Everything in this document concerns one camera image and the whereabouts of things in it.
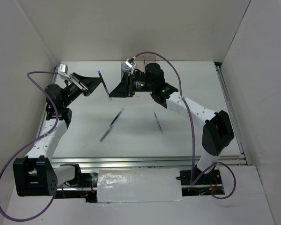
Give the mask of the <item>thin black white pen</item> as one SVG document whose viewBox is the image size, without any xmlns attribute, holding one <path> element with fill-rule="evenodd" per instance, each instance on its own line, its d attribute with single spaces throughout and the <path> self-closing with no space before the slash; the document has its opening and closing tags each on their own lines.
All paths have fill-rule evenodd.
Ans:
<svg viewBox="0 0 281 225">
<path fill-rule="evenodd" d="M 154 111 L 154 116 L 155 116 L 156 122 L 157 122 L 157 124 L 158 124 L 158 127 L 159 127 L 161 133 L 163 134 L 163 130 L 162 130 L 161 124 L 160 124 L 160 122 L 159 122 L 159 119 L 158 119 L 158 117 L 157 117 L 155 111 Z"/>
</svg>

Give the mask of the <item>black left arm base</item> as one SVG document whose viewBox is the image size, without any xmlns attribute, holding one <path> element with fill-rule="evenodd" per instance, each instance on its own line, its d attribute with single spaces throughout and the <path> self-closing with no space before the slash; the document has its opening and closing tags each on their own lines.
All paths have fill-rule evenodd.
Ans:
<svg viewBox="0 0 281 225">
<path fill-rule="evenodd" d="M 63 183 L 55 195 L 55 199 L 82 199 L 87 203 L 97 203 L 96 172 L 81 173 L 78 180 Z"/>
</svg>

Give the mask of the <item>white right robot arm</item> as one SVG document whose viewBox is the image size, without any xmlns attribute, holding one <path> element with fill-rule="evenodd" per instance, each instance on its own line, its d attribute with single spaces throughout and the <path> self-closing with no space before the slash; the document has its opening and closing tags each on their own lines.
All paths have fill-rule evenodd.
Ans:
<svg viewBox="0 0 281 225">
<path fill-rule="evenodd" d="M 184 97 L 177 88 L 165 81 L 164 71 L 157 63 L 147 64 L 144 71 L 125 63 L 122 66 L 122 79 L 109 97 L 131 98 L 136 92 L 149 92 L 156 103 L 201 128 L 204 151 L 195 166 L 195 179 L 200 184 L 207 183 L 222 150 L 235 137 L 228 113 L 207 109 Z"/>
</svg>

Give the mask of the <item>dark blue gel pen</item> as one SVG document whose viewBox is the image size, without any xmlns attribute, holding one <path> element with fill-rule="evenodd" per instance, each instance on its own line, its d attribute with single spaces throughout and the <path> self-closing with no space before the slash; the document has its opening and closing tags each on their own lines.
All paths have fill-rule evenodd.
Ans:
<svg viewBox="0 0 281 225">
<path fill-rule="evenodd" d="M 125 109 L 124 108 L 122 108 L 120 111 L 119 111 L 119 113 L 116 115 L 116 117 L 112 120 L 112 122 L 110 123 L 110 127 L 112 127 L 113 126 L 113 124 L 115 123 L 115 121 L 119 118 L 119 116 L 122 114 L 122 112 L 124 111 Z"/>
</svg>

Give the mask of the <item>light blue clear pen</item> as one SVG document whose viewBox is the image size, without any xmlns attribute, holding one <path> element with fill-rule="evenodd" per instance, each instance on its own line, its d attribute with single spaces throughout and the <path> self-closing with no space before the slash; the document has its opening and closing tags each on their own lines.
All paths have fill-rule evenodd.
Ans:
<svg viewBox="0 0 281 225">
<path fill-rule="evenodd" d="M 103 79 L 103 76 L 102 76 L 102 74 L 101 74 L 101 71 L 98 70 L 97 72 L 98 72 L 98 74 L 99 74 L 99 77 L 102 79 L 102 84 L 103 84 L 103 87 L 104 87 L 104 89 L 105 89 L 105 92 L 106 92 L 106 94 L 107 94 L 107 97 L 108 97 L 109 101 L 112 101 L 112 98 L 109 97 L 109 94 L 110 94 L 110 93 L 109 93 L 108 88 L 107 88 L 107 86 L 106 86 L 106 83 L 105 83 L 105 81 L 104 81 L 104 79 Z"/>
</svg>

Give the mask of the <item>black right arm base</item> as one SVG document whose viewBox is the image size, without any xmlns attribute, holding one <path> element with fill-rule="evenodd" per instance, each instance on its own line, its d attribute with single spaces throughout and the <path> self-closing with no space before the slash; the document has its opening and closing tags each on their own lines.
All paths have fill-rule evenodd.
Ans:
<svg viewBox="0 0 281 225">
<path fill-rule="evenodd" d="M 176 177 L 181 182 L 182 196 L 224 195 L 222 179 L 219 169 L 214 169 L 209 174 L 203 174 L 200 179 L 191 186 L 191 170 L 180 170 Z"/>
</svg>

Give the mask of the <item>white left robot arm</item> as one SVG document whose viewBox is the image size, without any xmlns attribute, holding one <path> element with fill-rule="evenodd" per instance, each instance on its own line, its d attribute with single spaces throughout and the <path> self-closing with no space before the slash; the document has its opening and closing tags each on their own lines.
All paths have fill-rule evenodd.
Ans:
<svg viewBox="0 0 281 225">
<path fill-rule="evenodd" d="M 103 82 L 101 77 L 70 74 L 66 87 L 53 83 L 43 90 L 46 95 L 46 118 L 40 138 L 33 142 L 25 157 L 13 163 L 16 191 L 19 196 L 52 196 L 64 183 L 78 187 L 83 175 L 78 164 L 52 166 L 52 157 L 72 120 L 69 105 L 80 95 L 88 97 Z"/>
</svg>

